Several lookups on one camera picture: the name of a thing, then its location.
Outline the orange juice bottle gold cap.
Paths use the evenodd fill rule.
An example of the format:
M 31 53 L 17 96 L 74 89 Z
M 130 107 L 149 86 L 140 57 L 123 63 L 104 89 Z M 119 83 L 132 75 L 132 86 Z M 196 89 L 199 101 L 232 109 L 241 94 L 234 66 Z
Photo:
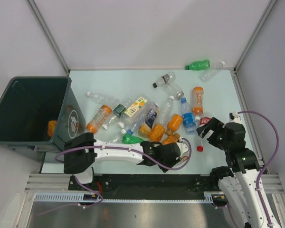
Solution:
M 165 134 L 165 131 L 166 130 L 164 126 L 156 124 L 149 135 L 150 140 L 152 142 L 160 142 L 163 135 Z

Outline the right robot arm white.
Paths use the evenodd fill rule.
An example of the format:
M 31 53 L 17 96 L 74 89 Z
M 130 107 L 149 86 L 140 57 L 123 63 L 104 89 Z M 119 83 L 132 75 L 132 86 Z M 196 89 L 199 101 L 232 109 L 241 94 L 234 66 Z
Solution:
M 215 117 L 197 128 L 200 138 L 222 150 L 227 166 L 213 168 L 209 184 L 227 197 L 229 211 L 234 211 L 241 228 L 278 228 L 261 179 L 255 153 L 246 147 L 246 130 L 241 118 L 233 114 L 228 123 Z

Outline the green crushed plastic bottle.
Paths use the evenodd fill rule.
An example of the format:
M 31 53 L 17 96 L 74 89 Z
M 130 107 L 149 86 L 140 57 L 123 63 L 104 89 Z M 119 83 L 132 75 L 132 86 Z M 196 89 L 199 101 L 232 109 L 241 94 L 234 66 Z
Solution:
M 129 133 L 126 133 L 122 138 L 123 144 L 136 144 L 136 143 L 141 143 L 143 141 L 144 139 L 137 136 L 133 136 L 132 134 Z

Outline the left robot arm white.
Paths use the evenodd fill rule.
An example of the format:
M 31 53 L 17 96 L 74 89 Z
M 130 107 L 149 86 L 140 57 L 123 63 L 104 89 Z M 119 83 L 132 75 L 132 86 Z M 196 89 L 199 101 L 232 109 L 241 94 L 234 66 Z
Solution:
M 182 169 L 189 161 L 192 146 L 185 138 L 163 145 L 143 141 L 134 144 L 114 144 L 96 140 L 93 133 L 85 133 L 65 143 L 65 150 L 55 157 L 63 157 L 63 172 L 78 176 L 85 190 L 95 186 L 94 171 L 88 169 L 95 162 L 121 161 L 142 166 L 158 166 L 163 172 Z

